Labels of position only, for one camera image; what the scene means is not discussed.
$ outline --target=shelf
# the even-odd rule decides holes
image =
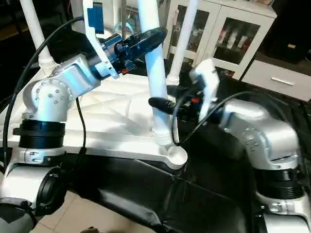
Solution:
[[[255,14],[268,16],[271,18],[277,17],[277,14],[275,13],[275,11],[272,9],[271,6],[267,6],[265,4],[258,2],[251,2],[246,0],[204,0],[204,1],[209,1],[224,6],[229,6],[232,8],[249,11]]]

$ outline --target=black cable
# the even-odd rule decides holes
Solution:
[[[83,127],[83,145],[82,145],[82,147],[85,148],[86,147],[86,124],[85,124],[84,119],[83,119],[83,115],[82,115],[82,111],[81,111],[81,107],[80,107],[80,103],[79,103],[78,98],[76,98],[76,103],[77,103],[77,108],[78,108],[79,116],[80,116],[82,127]]]
[[[196,86],[192,87],[191,89],[189,89],[188,91],[186,91],[178,100],[176,106],[174,107],[174,111],[173,111],[173,119],[175,119],[175,117],[177,116],[179,107],[181,106],[181,104],[183,103],[184,99],[191,94],[192,92],[194,92],[197,89]],[[258,93],[258,92],[254,92],[254,91],[243,91],[243,92],[239,92],[236,94],[233,94],[227,98],[225,98],[224,100],[222,100],[220,103],[218,103],[204,118],[203,120],[201,120],[199,122],[199,124],[183,139],[180,140],[180,142],[176,142],[175,137],[174,137],[174,127],[175,127],[175,121],[173,120],[172,122],[172,126],[171,126],[171,135],[172,135],[172,139],[173,142],[176,146],[180,146],[183,143],[185,143],[186,141],[189,140],[189,138],[203,125],[204,122],[206,122],[208,120],[208,118],[213,115],[216,111],[218,111],[227,101],[239,97],[239,96],[243,96],[243,95],[257,95],[257,96],[261,96],[266,98],[271,105],[275,108],[275,110],[278,112],[278,114],[281,116],[282,120],[288,123],[288,120],[286,118],[286,115],[284,114],[284,112],[279,108],[279,106],[277,106],[274,102],[272,102],[269,98],[267,98],[264,94],[262,93]]]
[[[10,122],[10,117],[12,114],[12,109],[17,97],[17,94],[19,93],[19,91],[22,89],[22,85],[25,82],[25,79],[27,77],[27,74],[29,72],[29,69],[31,67],[31,65],[36,61],[37,56],[41,53],[41,51],[47,46],[47,44],[49,43],[49,41],[57,34],[59,33],[61,30],[63,30],[66,26],[77,22],[77,21],[81,21],[83,20],[83,17],[76,17],[73,18],[71,20],[69,20],[68,22],[64,23],[63,25],[61,25],[60,27],[58,27],[53,33],[51,33],[51,35],[48,36],[48,38],[45,39],[45,41],[40,45],[40,47],[36,50],[36,52],[33,54],[33,56],[31,57],[31,59],[29,60],[28,64],[26,65],[26,67],[24,68],[16,86],[15,89],[13,91],[12,94],[12,98],[10,101],[10,104],[8,106],[8,110],[6,112],[5,115],[5,120],[4,120],[4,126],[3,126],[3,165],[4,165],[4,170],[6,170],[8,161],[7,161],[7,152],[8,152],[8,130],[9,130],[9,122]]]

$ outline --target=cabinet drawer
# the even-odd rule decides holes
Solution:
[[[242,81],[300,100],[311,99],[311,76],[257,60],[252,63]]]

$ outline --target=floor tile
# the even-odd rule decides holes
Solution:
[[[36,227],[32,231],[30,231],[30,233],[53,233],[53,231],[38,223]]]
[[[126,232],[131,225],[127,218],[89,200],[76,197],[55,228],[57,233],[79,233],[91,226],[101,232]]]
[[[70,204],[73,202],[73,199],[75,197],[76,194],[67,191],[63,205],[54,214],[44,216],[43,219],[40,220],[40,223],[54,230],[58,222],[62,218],[62,216],[65,214],[66,210],[69,208]]]

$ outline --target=metal bracket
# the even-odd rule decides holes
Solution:
[[[89,12],[93,8],[93,0],[83,0],[83,13],[84,13],[84,25],[86,30],[86,37],[90,41],[92,47],[94,48],[96,54],[99,56],[100,60],[103,62],[105,68],[108,70],[109,74],[113,78],[118,78],[119,75],[113,68],[108,57],[106,56],[98,38],[96,37],[96,29],[89,24]]]

